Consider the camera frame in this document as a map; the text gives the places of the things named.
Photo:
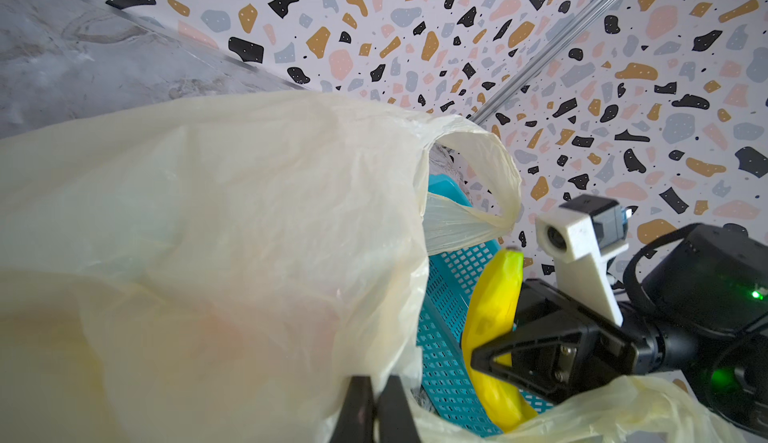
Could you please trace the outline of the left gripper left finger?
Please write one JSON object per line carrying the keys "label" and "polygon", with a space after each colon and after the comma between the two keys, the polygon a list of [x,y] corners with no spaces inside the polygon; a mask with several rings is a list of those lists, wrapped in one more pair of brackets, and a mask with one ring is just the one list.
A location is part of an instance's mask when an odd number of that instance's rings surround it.
{"label": "left gripper left finger", "polygon": [[368,376],[353,376],[330,443],[372,443],[374,393]]}

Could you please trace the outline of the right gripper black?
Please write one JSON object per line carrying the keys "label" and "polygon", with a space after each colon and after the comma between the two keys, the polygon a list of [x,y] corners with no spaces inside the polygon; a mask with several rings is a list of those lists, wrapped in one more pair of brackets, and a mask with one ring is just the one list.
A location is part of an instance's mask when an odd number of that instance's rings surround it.
{"label": "right gripper black", "polygon": [[559,404],[623,375],[666,369],[666,331],[626,302],[616,326],[539,279],[523,283],[515,330],[472,352],[471,368]]}

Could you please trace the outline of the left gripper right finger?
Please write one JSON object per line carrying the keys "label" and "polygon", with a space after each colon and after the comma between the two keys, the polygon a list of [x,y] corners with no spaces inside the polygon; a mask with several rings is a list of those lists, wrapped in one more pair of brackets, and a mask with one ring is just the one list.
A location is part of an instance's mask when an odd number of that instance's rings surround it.
{"label": "left gripper right finger", "polygon": [[391,375],[376,406],[380,443],[420,443],[406,392],[399,376]]}

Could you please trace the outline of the yellow banana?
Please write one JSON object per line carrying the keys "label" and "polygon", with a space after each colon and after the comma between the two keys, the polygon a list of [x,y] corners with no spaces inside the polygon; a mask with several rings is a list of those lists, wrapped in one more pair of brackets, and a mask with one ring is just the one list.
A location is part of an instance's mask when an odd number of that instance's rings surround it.
{"label": "yellow banana", "polygon": [[470,298],[461,337],[463,361],[488,418],[508,433],[534,418],[536,411],[513,385],[471,368],[471,354],[513,330],[523,282],[522,253],[502,249],[482,271]]}

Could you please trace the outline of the pale yellow plastic bag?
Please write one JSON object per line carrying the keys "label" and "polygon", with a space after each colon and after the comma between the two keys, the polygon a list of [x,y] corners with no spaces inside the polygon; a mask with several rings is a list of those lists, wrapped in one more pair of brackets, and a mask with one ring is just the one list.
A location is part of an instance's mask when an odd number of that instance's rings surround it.
{"label": "pale yellow plastic bag", "polygon": [[499,138],[338,94],[187,98],[1,143],[5,442],[326,442],[421,380],[431,255],[510,233]]}

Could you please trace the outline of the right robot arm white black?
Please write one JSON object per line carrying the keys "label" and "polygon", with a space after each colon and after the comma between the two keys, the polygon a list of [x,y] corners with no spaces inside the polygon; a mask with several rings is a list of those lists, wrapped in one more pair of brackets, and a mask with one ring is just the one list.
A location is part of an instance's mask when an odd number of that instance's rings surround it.
{"label": "right robot arm white black", "polygon": [[767,433],[767,248],[742,232],[692,224],[646,253],[669,254],[644,279],[629,263],[615,324],[539,279],[524,281],[516,328],[470,358],[482,374],[552,403],[625,375],[680,371],[729,423]]}

